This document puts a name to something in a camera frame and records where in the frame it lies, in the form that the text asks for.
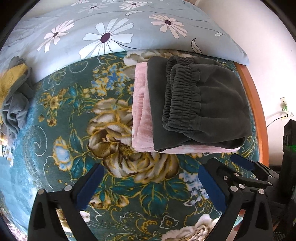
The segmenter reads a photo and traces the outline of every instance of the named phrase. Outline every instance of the bed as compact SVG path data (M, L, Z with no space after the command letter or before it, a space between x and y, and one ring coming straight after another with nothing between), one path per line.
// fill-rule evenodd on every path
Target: bed
M201 217L202 224L209 227L221 213L214 208L198 180L199 166L210 158L217 158L242 175L251 178L253 176L230 162L231 153L136 153L129 145L135 65L152 56L216 56L209 58L225 65L240 77L250 104L252 135L245 140L238 154L268 165L267 131L262 106L252 78L246 66L242 65L247 64L247 56L238 45L229 40L227 33L210 19L208 21L211 25L217 28L212 47L206 42L197 44L203 39L192 37L190 41L186 40L185 37L191 36L184 27L186 25L181 22L177 24L180 28L174 28L179 31L172 31L169 27L166 32L164 28L159 31L158 25L163 26L162 22L176 21L166 16L172 15L172 9L175 11L174 15L180 16L181 10L188 10L199 13L199 17L208 18L200 9L189 3L171 1L168 10L168 2L159 0L141 2L142 6L137 8L133 8L135 5L130 1L108 2L109 5L116 4L120 11L123 10L126 19L123 18L125 20L122 19L119 23L121 20L115 20L116 16L112 15L107 24L92 24L89 26L92 32L86 29L82 33L83 40L74 41L68 32L79 24L79 29L73 32L81 31L81 26L85 25L81 21L83 18L95 18L100 14L94 11L101 13L106 7L96 1L81 1L54 12L55 18L63 17L63 20L54 19L55 22L52 22L52 13L43 15L43 22L37 26L42 32L36 36L34 28L30 29L28 26L36 26L34 21L40 19L20 22L0 52L1 62L6 63L8 56L15 54L11 52L13 46L16 53L32 66L33 79L36 82L36 94L28 113L27 125L19 133L14 148L6 150L5 155L12 158L0 162L0 207L7 218L26 233L38 189L61 190L65 185L74 184L95 162L99 162L105 166L106 174L87 210L82 213L99 240L176 238L184 231L182 228L194 226ZM151 8L161 9L163 15L158 15L160 12L149 12ZM82 13L84 17L72 20L65 14L68 9L75 9L77 14ZM106 33L116 25L117 29L122 25L129 25L124 30L132 29L132 24L128 22L129 16L136 16L141 12L149 12L148 23L158 27L153 30L157 31L155 38L166 37L165 43L145 42L148 35L152 34L148 29L147 35L144 34L138 39L134 38L137 31L125 35L125 42L113 38L117 44L113 44L115 49L110 45L91 45L91 42L85 44L85 41L102 39L104 35L107 37ZM48 26L57 21L60 25L50 33ZM20 31L23 34L21 38L17 36ZM38 37L38 42L31 41ZM27 39L27 42L20 43L22 38ZM129 45L131 38L134 44ZM226 49L226 55L221 52L222 47ZM120 141L114 143L108 140L107 132ZM59 217L69 239L75 240L62 213L59 213Z

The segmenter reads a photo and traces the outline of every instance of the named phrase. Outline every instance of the wooden bed frame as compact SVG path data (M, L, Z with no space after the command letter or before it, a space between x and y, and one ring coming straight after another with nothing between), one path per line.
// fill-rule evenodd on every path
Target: wooden bed frame
M244 89L247 93L247 97L249 99L249 103L253 112L256 133L257 133L257 140L258 140L260 162L268 167L269 166L268 137L267 137L266 122L265 122L261 101L260 101L256 86L253 82L253 79L247 67L245 65L238 64L238 63L234 63L234 64L242 80Z

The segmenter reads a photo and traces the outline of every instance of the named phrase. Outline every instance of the pink folded garment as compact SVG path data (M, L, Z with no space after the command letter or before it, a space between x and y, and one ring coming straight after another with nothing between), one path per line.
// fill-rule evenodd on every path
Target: pink folded garment
M147 62L138 63L136 65L132 114L132 147L138 152L156 152L153 144L153 126L147 84ZM162 153L221 153L235 152L238 149L239 147L229 150L206 145L183 145L172 149L166 149Z

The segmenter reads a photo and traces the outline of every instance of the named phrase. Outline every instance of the floral bedsheet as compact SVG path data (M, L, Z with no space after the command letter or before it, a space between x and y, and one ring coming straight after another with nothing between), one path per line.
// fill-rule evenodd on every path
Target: floral bedsheet
M176 50L110 53L71 64L36 84L13 166L0 163L0 205L16 227L27 232L38 189L59 191L99 162L106 169L104 179L81 213L98 240L205 238L221 213L198 179L199 166L217 158L252 176L230 162L231 153L137 153L131 147L135 64L172 54L198 55ZM237 74L233 62L213 59ZM252 136L238 154L258 161L252 114L251 120ZM59 217L75 240L63 214Z

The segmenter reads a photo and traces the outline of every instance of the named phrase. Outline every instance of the black power cord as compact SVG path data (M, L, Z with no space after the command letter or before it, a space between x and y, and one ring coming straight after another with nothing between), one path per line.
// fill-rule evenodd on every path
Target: black power cord
M286 114L285 116L282 116L282 117L279 117L279 118L277 118L277 119L275 119L275 120L273 120L267 127L269 127L273 122L275 122L276 120L278 120L278 119L281 119L281 118L284 118L284 117L288 117L289 116L289 114Z

